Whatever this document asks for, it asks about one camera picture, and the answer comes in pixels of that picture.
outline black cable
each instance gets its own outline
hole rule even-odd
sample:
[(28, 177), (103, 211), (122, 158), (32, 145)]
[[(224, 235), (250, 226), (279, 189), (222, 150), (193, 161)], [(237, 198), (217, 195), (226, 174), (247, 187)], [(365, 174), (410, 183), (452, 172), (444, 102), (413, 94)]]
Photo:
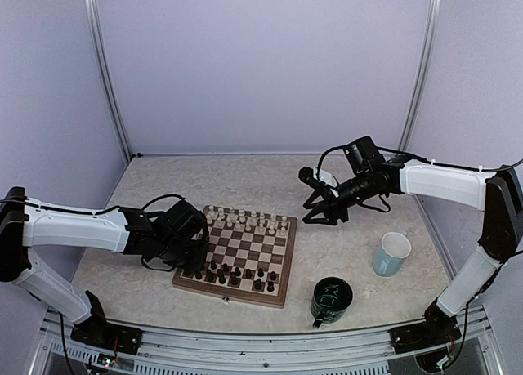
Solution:
[(65, 208), (55, 208), (54, 206), (47, 206), (47, 205), (38, 205), (36, 203), (31, 203), (28, 201), (22, 201), (19, 199), (0, 199), (0, 203), (18, 203), (25, 206), (30, 206), (35, 209), (42, 209), (42, 210), (50, 210), (53, 212), (62, 212), (62, 213), (69, 213), (69, 214), (78, 214), (80, 216), (100, 216), (102, 214), (106, 214), (109, 212), (112, 212), (114, 209), (120, 208), (119, 205), (112, 206), (111, 208), (107, 208), (104, 210), (99, 210), (98, 212), (86, 212), (84, 210), (74, 210), (74, 209), (65, 209)]
[(316, 174), (318, 175), (318, 179), (320, 178), (320, 169), (321, 169), (321, 164), (323, 164), (324, 162), (324, 159), (325, 157), (327, 157), (327, 154), (335, 151), (335, 150), (341, 150), (343, 148), (347, 147), (347, 145), (339, 145), (339, 146), (334, 146), (333, 148), (330, 148), (330, 149), (327, 149), (325, 150), (322, 154), (321, 154), (321, 157), (320, 159), (318, 160), (318, 167), (316, 168)]
[(518, 251), (518, 252), (514, 252), (508, 259), (513, 258), (513, 257), (517, 257), (518, 255), (521, 255), (521, 254), (523, 254), (523, 250)]
[[(418, 156), (417, 154), (404, 152), (403, 150), (394, 150), (394, 149), (382, 148), (380, 146), (377, 146), (377, 148), (378, 148), (378, 150), (381, 150), (383, 152), (402, 154), (404, 156), (407, 156), (407, 157), (410, 157), (410, 158), (414, 158), (414, 159), (416, 159), (416, 160), (418, 160), (418, 161), (420, 161), (422, 163), (428, 163), (428, 164), (431, 164), (431, 165), (435, 165), (437, 167), (455, 168), (455, 169), (462, 169), (464, 171), (473, 171), (473, 172), (479, 172), (480, 171), (479, 168), (466, 167), (466, 166), (463, 166), (463, 165), (447, 164), (447, 163), (437, 163), (437, 162), (433, 163), (433, 162), (429, 161), (428, 159), (426, 159), (424, 157)], [(520, 161), (518, 161), (517, 163), (514, 163), (513, 165), (509, 165), (508, 167), (485, 168), (485, 169), (481, 169), (481, 172), (487, 172), (487, 173), (504, 172), (504, 171), (511, 170), (511, 169), (513, 169), (515, 167), (518, 167), (518, 166), (520, 166), (522, 164), (523, 164), (523, 158)]]
[(76, 375), (76, 373), (74, 373), (73, 371), (73, 366), (69, 361), (69, 355), (67, 354), (67, 346), (65, 346), (64, 316), (61, 313), (59, 313), (58, 315), (60, 316), (60, 330), (62, 334), (62, 347), (64, 348), (65, 362), (67, 363), (67, 368), (69, 369), (71, 375)]
[(458, 361), (459, 355), (461, 355), (461, 351), (463, 350), (463, 346), (465, 345), (465, 337), (467, 336), (467, 321), (468, 321), (468, 306), (471, 304), (471, 301), (474, 300), (474, 297), (468, 301), (467, 305), (465, 306), (465, 325), (463, 326), (463, 338), (461, 340), (461, 344), (459, 345), (458, 353), (452, 358), (452, 361), (449, 365), (446, 367), (443, 367), (444, 370), (452, 367), (456, 361)]
[(183, 198), (181, 195), (179, 194), (164, 194), (164, 195), (160, 195), (159, 197), (156, 197), (155, 199), (151, 199), (148, 203), (146, 203), (141, 209), (142, 210), (146, 210), (150, 205), (152, 205), (153, 203), (156, 203), (158, 202), (160, 199), (166, 199), (166, 198), (178, 198), (180, 199), (181, 201), (185, 200), (185, 198)]

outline black mug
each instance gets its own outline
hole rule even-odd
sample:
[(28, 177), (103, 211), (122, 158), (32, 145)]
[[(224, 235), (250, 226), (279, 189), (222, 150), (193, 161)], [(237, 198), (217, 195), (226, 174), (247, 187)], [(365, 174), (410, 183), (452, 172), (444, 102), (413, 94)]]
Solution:
[(322, 279), (316, 284), (311, 300), (313, 326), (318, 328), (323, 322), (336, 322), (351, 303), (352, 289), (348, 283), (338, 277)]

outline wooden chessboard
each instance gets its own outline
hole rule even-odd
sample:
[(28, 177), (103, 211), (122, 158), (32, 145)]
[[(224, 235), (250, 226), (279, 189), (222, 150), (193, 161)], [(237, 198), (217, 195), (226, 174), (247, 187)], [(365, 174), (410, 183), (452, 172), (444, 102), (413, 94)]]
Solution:
[[(229, 208), (223, 208), (225, 218), (229, 215), (233, 221), (239, 221), (239, 210), (234, 209), (230, 212)], [(209, 206), (206, 206), (203, 213), (207, 216)], [(297, 218), (285, 217), (286, 230), (282, 233), (281, 226), (284, 216), (276, 216), (274, 233), (270, 231), (270, 214), (265, 213), (263, 222), (264, 227), (260, 228), (260, 214), (253, 218), (251, 212), (244, 212), (245, 223), (252, 223), (250, 232), (245, 230), (246, 224), (233, 224), (227, 226), (225, 220), (223, 224), (216, 218), (209, 224), (209, 249), (205, 266), (201, 273), (201, 278), (193, 272), (184, 271), (178, 268), (172, 279), (175, 287), (191, 292), (203, 293), (215, 297), (226, 297), (231, 300), (243, 301), (259, 306), (271, 306), (283, 308), (287, 296), (288, 277), (293, 260), (294, 239), (296, 237)], [(210, 269), (211, 260), (216, 262), (217, 268)], [(230, 272), (225, 273), (226, 281), (220, 283), (218, 278), (213, 282), (206, 279), (206, 270), (216, 274), (224, 264), (230, 267)], [(238, 282), (233, 285), (230, 280), (230, 273), (238, 267), (240, 276)], [(252, 271), (252, 277), (246, 277), (246, 270)], [(263, 276), (258, 276), (259, 269), (263, 270)], [(273, 281), (274, 290), (267, 290), (270, 280), (269, 273), (275, 272), (276, 278)], [(261, 288), (256, 289), (254, 281), (261, 280)]]

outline white wall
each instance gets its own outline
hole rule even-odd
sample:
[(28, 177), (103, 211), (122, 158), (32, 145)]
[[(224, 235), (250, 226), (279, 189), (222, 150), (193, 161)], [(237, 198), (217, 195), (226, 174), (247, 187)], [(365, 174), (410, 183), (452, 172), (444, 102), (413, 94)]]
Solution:
[[(523, 0), (443, 0), (410, 151), (486, 167), (523, 157), (522, 25)], [(523, 181), (523, 167), (517, 172)], [(424, 205), (460, 268), (477, 245), (482, 213), (434, 199)], [(522, 286), (520, 257), (508, 262), (485, 295), (511, 375), (521, 373)]]
[[(83, 0), (0, 0), (0, 193), (103, 207), (124, 162), (111, 125)], [(43, 248), (64, 276), (80, 252)], [(0, 373), (22, 373), (45, 307), (0, 284)]]
[(98, 0), (132, 148), (396, 146), (429, 0)]

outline aluminum frame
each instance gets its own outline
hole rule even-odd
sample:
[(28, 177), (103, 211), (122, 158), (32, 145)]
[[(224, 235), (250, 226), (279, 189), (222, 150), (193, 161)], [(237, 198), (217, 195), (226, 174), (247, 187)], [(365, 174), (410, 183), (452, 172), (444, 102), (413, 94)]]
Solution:
[(100, 16), (98, 14), (98, 5), (96, 0), (84, 0), (87, 11), (87, 20), (91, 27), (92, 41), (95, 47), (96, 61), (100, 70), (101, 81), (104, 87), (105, 98), (109, 106), (111, 121), (118, 138), (118, 144), (122, 151), (123, 158), (128, 165), (132, 160), (132, 150), (123, 125), (122, 115), (116, 101), (113, 82), (109, 72), (109, 64), (105, 55), (104, 39), (101, 32)]
[(431, 0), (428, 10), (427, 26), (425, 28), (425, 36), (423, 38), (422, 56), (419, 61), (418, 74), (416, 75), (416, 82), (414, 90), (409, 102), (409, 111), (407, 119), (401, 133), (399, 150), (407, 150), (409, 147), (410, 138), (413, 133), (416, 117), (418, 116), (419, 105), (422, 99), (423, 88), (427, 80), (427, 74), (431, 65), (432, 47), (436, 38), (437, 23), (440, 18), (441, 0)]

